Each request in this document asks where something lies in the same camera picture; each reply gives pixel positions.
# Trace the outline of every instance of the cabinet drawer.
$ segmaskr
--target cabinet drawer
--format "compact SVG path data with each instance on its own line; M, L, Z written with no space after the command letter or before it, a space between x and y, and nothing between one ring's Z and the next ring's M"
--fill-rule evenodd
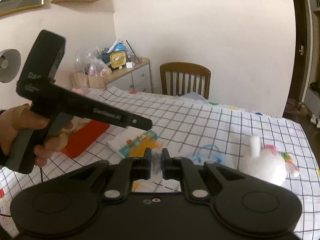
M133 85L134 87L139 86L141 83L149 81L150 83L150 74L149 74L149 66L143 66L132 72L133 76Z
M132 91L133 84L132 84L132 76L131 74L125 75L107 85L107 87L114 86L124 91Z
M150 80L143 80L138 86L134 87L135 92L151 93Z

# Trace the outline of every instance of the finger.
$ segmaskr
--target finger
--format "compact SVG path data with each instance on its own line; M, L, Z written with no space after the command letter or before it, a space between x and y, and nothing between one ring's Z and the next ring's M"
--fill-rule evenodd
M40 157L36 157L36 161L35 164L39 167L39 168L43 168L44 166L47 165L47 159L42 159Z
M23 105L15 108L11 122L12 127L17 131L22 128L38 130L45 128L49 123L49 119L30 111L28 105Z
M41 145L36 145L34 148L35 155L40 157L41 159L49 159L53 155L52 150L48 150Z
M68 136L66 133L62 132L57 137L49 138L44 143L44 147L47 150L59 152L67 145L67 143L68 143Z
M2 152L5 156L8 156L12 142L13 142L13 140L10 140L10 141L6 141L5 143L1 144L1 149L2 149Z
M70 130L73 128L73 124L70 122L67 124L67 126L65 127L66 130Z

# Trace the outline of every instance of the human hand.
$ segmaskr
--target human hand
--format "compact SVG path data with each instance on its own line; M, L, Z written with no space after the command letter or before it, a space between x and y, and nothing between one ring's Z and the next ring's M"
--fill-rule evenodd
M18 135L19 130L32 128L35 130L45 128L49 119L30 111L29 105L22 105L10 108L0 115L0 147L4 155L8 155L10 147ZM57 137L52 137L44 142L44 145L36 145L34 153L36 155L35 164L44 167L47 160L51 158L53 152L61 151L68 142L66 133L62 132Z

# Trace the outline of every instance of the white stuffed bunny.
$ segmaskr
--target white stuffed bunny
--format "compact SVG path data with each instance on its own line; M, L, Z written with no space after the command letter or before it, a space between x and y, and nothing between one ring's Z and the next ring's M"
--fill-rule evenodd
M299 175L298 168L291 161L286 161L275 146L266 146L266 148L261 149L260 137L252 135L250 151L240 160L239 170L250 176L281 186L287 176L287 171L294 177Z

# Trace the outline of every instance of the floor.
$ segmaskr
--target floor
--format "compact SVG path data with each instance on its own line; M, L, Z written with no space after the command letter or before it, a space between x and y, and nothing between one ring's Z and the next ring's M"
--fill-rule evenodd
M302 107L302 104L299 103L299 101L291 98L287 99L284 112L288 114L297 114L297 115L308 114L306 107Z
M301 124L318 165L320 166L320 129L310 122L309 116L284 113L283 117Z

